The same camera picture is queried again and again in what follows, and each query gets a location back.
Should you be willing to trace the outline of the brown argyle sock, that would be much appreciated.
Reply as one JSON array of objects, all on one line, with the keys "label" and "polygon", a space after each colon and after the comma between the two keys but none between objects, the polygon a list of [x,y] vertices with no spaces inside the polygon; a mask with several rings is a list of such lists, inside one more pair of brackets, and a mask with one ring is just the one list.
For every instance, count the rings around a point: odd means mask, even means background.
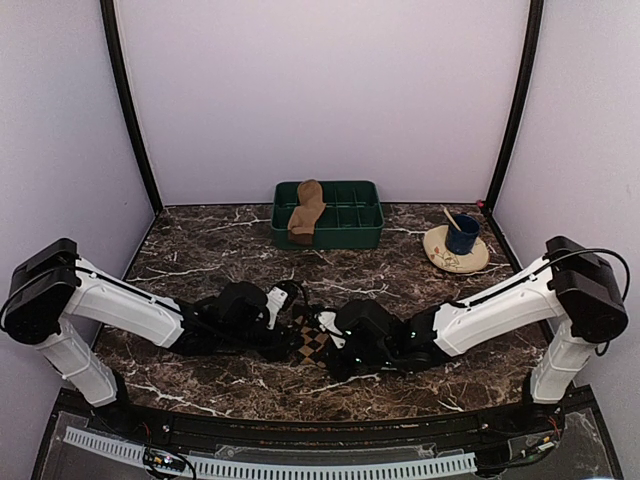
[{"label": "brown argyle sock", "polygon": [[300,327],[302,344],[293,352],[291,365],[311,365],[326,369],[324,354],[326,345],[331,343],[330,336],[320,328],[317,319],[301,304],[293,306],[292,317],[294,323]]}]

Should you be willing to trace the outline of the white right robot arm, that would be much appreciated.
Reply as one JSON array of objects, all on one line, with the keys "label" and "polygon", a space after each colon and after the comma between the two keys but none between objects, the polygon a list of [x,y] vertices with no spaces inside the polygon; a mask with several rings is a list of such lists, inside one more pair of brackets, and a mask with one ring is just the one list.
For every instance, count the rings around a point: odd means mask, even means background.
[{"label": "white right robot arm", "polygon": [[330,336],[325,363],[345,381],[363,372],[422,372],[451,361],[503,334],[555,318],[557,332],[533,369],[525,400],[510,413],[521,434],[534,432],[561,401],[569,384],[599,346],[627,328],[628,284],[617,282],[609,260],[616,252],[585,248],[564,236],[507,280],[459,301],[422,310],[408,320],[374,300],[352,300],[315,313]]}]

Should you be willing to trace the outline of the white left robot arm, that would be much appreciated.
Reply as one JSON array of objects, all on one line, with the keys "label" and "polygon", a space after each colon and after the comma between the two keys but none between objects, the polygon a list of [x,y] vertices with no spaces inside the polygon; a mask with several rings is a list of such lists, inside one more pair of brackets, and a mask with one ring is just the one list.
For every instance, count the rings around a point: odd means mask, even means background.
[{"label": "white left robot arm", "polygon": [[120,436],[141,427],[140,412],[126,400],[126,388],[71,323],[74,317],[101,322],[137,335],[182,356],[253,351],[271,361],[287,357],[301,343],[298,327],[277,319],[297,296],[284,282],[269,292],[249,282],[231,282],[195,303],[153,295],[95,267],[61,238],[20,264],[1,308],[1,329],[31,345],[61,377],[79,390]]}]

